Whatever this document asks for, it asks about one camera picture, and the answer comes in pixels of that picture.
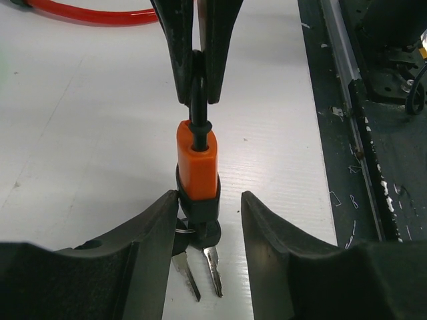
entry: silver key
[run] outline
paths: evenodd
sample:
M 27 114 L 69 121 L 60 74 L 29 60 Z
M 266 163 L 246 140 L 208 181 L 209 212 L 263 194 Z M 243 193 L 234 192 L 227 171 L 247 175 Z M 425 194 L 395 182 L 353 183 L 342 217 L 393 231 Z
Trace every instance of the silver key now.
M 175 266 L 176 271 L 181 273 L 185 279 L 187 280 L 187 284 L 191 290 L 191 292 L 195 295 L 197 302 L 200 302 L 201 295 L 199 288 L 195 284 L 193 273 L 191 273 L 191 269 L 188 265 L 187 253 L 184 251 L 175 257 L 172 257 L 173 265 Z
M 222 283 L 220 273 L 218 272 L 218 252 L 216 247 L 209 247 L 203 249 L 203 254 L 206 257 L 207 264 L 209 265 L 209 271 L 211 273 L 211 278 L 213 282 L 213 287 L 215 288 L 216 295 L 222 298 Z

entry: key ring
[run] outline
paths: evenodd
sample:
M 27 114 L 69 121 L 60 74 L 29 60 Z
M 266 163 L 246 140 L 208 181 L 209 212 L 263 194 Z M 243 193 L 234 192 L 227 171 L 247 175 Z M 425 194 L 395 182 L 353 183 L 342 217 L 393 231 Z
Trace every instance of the key ring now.
M 194 229 L 175 229 L 176 233 L 195 233 Z

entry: red cable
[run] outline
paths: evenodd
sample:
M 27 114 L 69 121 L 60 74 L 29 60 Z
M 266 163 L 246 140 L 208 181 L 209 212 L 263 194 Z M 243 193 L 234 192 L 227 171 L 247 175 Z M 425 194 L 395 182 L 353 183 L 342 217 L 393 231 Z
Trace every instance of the red cable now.
M 64 5 L 52 0 L 27 0 L 28 4 L 65 18 L 102 25 L 141 25 L 157 21 L 154 9 L 127 12 L 96 11 Z

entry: white corrugated surface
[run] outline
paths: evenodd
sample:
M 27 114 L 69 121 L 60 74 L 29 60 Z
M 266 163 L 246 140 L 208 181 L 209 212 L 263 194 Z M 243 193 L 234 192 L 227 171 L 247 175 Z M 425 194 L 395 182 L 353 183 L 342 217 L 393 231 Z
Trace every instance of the white corrugated surface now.
M 149 1 L 68 0 L 91 9 Z M 0 2 L 0 240 L 73 247 L 175 187 L 177 104 L 158 24 L 103 28 Z M 218 245 L 224 298 L 200 253 L 202 302 L 169 274 L 164 319 L 251 319 L 240 194 L 335 243 L 296 0 L 245 0 L 219 105 L 209 109 L 222 178 Z

